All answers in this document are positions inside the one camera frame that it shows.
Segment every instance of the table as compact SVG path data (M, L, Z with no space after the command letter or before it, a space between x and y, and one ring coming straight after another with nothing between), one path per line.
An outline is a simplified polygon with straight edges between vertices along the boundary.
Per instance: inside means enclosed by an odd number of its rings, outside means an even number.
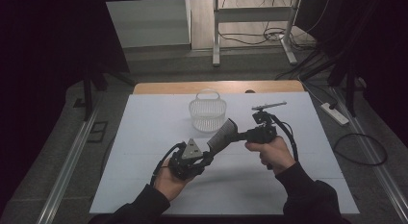
M272 113L293 127L301 146L299 159L306 172L338 191L342 212L358 213L311 98L297 81L137 85L136 94L128 99L91 213L114 212L131 202L148 181L151 169L171 147L168 145L189 137L193 137L200 148L206 145L213 134L192 129L188 104L200 89L207 87L221 92L221 98L228 105L226 114L237 122L239 132L256 125L251 117L251 106L287 99L287 106L275 108ZM249 89L258 93L244 93ZM309 127L306 130L302 129L305 123ZM217 155L211 167L206 167L203 175L184 189L165 214L282 214L285 190L253 154L242 148L242 143L230 144Z

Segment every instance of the wall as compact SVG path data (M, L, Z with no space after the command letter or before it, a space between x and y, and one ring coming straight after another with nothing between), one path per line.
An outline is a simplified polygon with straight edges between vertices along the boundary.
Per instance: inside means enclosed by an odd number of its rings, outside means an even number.
M190 44L190 0L108 2L122 48Z

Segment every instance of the white basket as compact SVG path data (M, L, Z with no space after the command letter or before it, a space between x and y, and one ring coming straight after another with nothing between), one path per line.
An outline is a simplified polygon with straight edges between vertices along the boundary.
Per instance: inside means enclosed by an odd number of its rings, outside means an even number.
M200 99L199 94L211 92L216 99ZM224 124L227 103L219 97L219 93L210 88L202 89L195 95L195 100L189 104L192 126L205 133L217 131Z

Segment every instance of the person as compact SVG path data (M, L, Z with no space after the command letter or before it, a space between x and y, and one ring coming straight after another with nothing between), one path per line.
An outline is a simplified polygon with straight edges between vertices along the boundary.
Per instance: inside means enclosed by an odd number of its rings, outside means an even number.
M259 152L261 163L271 164L275 178L282 183L288 193L283 213L285 223L296 224L345 224L336 190L322 181L313 181L296 162L284 139L276 137L271 143L245 144L252 152ZM146 185L132 204L126 204L113 214L96 215L89 224L135 224L154 223L170 207L188 182L174 177L167 167L168 160L159 171L154 186Z

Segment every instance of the power outlet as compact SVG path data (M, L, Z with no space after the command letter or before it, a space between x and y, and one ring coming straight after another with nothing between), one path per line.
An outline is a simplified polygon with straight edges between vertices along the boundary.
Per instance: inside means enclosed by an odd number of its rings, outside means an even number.
M346 125L348 123L348 119L345 118L345 116L343 116L336 109L331 110L329 107L330 107L330 104L328 103L324 103L323 105L321 105L321 108L325 112L327 112L327 114L329 114L333 119L335 119L337 123L339 123L341 126Z

